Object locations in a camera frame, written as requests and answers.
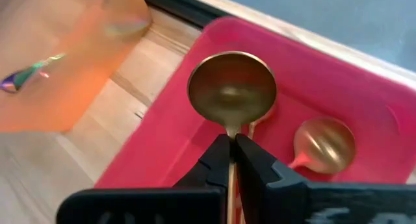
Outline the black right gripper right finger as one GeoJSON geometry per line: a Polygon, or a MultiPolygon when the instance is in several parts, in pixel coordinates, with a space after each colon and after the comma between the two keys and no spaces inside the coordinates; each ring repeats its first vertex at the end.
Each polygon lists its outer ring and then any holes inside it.
{"type": "Polygon", "coordinates": [[[414,223],[415,186],[312,182],[243,134],[235,138],[247,223],[414,223]]]}

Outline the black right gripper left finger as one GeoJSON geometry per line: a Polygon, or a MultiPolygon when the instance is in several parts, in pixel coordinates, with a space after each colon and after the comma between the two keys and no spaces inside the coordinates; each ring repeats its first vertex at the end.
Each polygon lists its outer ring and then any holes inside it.
{"type": "Polygon", "coordinates": [[[231,142],[218,135],[171,188],[98,188],[71,194],[57,224],[225,223],[231,142]]]}

